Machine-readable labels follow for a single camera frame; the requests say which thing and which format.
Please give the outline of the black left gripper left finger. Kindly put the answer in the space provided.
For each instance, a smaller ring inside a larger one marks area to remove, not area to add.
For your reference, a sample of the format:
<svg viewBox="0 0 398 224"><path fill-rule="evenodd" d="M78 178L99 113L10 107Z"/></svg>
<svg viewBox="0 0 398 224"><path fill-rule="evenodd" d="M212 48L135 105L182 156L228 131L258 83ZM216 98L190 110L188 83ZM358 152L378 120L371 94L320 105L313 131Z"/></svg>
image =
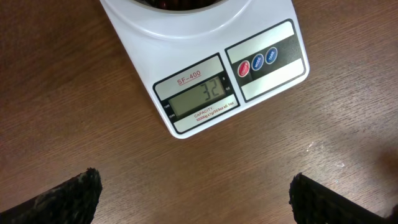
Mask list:
<svg viewBox="0 0 398 224"><path fill-rule="evenodd" d="M99 171L88 168L62 184L1 212L1 223L91 223L102 189Z"/></svg>

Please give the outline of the red beans in bowl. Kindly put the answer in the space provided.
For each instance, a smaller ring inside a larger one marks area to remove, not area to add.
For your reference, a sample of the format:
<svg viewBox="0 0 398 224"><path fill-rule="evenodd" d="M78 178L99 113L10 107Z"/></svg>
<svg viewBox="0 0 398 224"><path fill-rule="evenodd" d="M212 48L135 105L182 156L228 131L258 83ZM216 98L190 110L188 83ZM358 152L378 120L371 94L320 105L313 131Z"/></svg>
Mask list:
<svg viewBox="0 0 398 224"><path fill-rule="evenodd" d="M189 11L210 6L216 0L145 0L152 7L170 11Z"/></svg>

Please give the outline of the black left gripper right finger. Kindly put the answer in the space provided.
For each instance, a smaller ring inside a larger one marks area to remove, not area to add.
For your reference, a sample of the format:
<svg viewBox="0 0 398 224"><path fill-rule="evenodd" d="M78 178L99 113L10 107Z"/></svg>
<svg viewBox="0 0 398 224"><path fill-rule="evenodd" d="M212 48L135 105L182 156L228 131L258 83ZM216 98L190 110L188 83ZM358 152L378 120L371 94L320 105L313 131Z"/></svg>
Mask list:
<svg viewBox="0 0 398 224"><path fill-rule="evenodd" d="M290 183L289 204L298 224L383 224L389 220L299 173Z"/></svg>

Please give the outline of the white digital kitchen scale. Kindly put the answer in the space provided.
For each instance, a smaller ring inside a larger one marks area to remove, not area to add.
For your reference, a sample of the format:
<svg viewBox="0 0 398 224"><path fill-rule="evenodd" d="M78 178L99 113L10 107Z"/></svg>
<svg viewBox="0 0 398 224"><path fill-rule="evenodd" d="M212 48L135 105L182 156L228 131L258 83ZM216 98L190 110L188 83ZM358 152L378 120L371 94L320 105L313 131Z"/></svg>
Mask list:
<svg viewBox="0 0 398 224"><path fill-rule="evenodd" d="M193 136L304 81L310 71L291 0L228 0L168 11L102 6L170 133Z"/></svg>

